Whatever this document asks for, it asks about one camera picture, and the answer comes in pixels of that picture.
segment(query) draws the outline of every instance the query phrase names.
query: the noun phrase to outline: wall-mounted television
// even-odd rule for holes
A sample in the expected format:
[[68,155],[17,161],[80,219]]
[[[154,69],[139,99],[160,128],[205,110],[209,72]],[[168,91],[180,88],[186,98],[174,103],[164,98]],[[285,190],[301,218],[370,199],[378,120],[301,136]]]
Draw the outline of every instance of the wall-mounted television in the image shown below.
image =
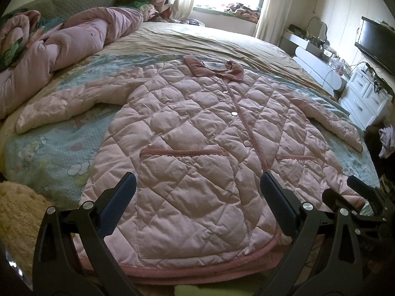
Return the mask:
[[395,32],[362,17],[355,46],[395,76]]

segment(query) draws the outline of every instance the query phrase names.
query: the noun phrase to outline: pile of clothes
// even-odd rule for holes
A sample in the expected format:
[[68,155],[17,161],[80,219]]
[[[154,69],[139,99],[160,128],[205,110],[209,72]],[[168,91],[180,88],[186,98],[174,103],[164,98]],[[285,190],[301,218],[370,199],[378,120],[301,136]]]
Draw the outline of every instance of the pile of clothes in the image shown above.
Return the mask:
[[171,19],[169,0],[117,0],[115,4],[116,6],[138,9],[143,14],[144,22],[171,22],[204,26],[204,23],[196,19]]
[[239,17],[246,18],[255,23],[258,22],[259,17],[261,16],[261,9],[251,10],[247,6],[244,6],[242,3],[231,3],[225,8],[225,12],[233,13],[238,15]]

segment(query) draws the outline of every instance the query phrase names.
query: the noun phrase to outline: bed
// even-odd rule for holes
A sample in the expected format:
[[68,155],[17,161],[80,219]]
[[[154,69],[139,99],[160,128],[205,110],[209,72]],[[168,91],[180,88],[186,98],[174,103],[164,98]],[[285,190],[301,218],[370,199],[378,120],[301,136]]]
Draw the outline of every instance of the bed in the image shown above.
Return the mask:
[[[188,54],[202,61],[237,61],[245,68],[263,73],[309,96],[349,121],[347,111],[278,47],[236,33],[174,23],[143,23],[135,33],[57,72],[28,104],[55,90],[81,86],[121,69],[181,59]],[[120,106],[96,104],[68,121],[17,134],[15,122],[24,107],[18,108],[0,127],[0,172],[7,180],[29,186],[57,207],[77,207],[101,140]],[[359,153],[318,122],[312,123],[324,135],[345,174],[353,174],[371,186],[379,186],[377,175],[370,172],[374,166],[365,144]],[[8,232],[13,226],[18,227],[18,224],[11,223]],[[11,241],[7,241],[7,232],[3,234],[5,237],[1,238],[14,256],[32,252],[33,246],[28,244],[12,247]]]

